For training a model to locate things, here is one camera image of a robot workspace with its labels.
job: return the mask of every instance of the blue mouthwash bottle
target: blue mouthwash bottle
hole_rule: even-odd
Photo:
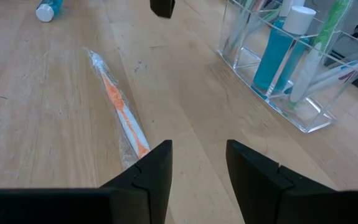
[[[62,0],[43,0],[36,9],[36,16],[42,22],[50,22],[60,11]]]
[[[274,25],[282,28],[292,36],[301,36],[306,33],[316,11],[303,6],[293,6],[286,19],[279,18]],[[268,45],[259,64],[253,84],[262,90],[267,90],[280,67],[284,56],[293,43],[293,38],[279,29],[272,28]],[[296,68],[306,46],[295,43],[291,55],[276,83],[275,91],[282,91]]]

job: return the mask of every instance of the transparent container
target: transparent container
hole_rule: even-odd
[[[312,21],[305,35],[293,36],[273,25],[280,4],[271,2],[252,11],[228,0],[218,52],[234,72],[266,103],[304,133],[335,123],[358,101],[358,50],[340,59],[329,53],[340,39],[358,40],[340,30],[334,32],[325,52],[310,44],[324,23]],[[290,40],[277,69],[261,63],[271,57],[271,34]],[[260,76],[267,78],[260,84]]]

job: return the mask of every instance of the white cap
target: white cap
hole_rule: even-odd
[[[284,0],[280,10],[280,17],[287,17],[292,6],[303,6],[305,0]]]
[[[36,16],[42,22],[50,22],[54,16],[54,10],[48,4],[41,4],[36,9]]]
[[[304,35],[313,21],[316,11],[303,6],[292,6],[285,19],[283,30],[295,35]]]

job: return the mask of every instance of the white bottle with blue label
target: white bottle with blue label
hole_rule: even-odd
[[[42,22],[50,22],[60,12],[62,0],[43,0],[36,9],[36,16]]]

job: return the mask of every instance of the black object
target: black object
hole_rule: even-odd
[[[172,17],[174,0],[149,0],[151,10],[159,17],[168,18]]]
[[[99,189],[0,190],[0,223],[165,222],[172,141],[164,141]]]
[[[234,140],[226,160],[246,224],[358,223],[358,191],[336,192]]]

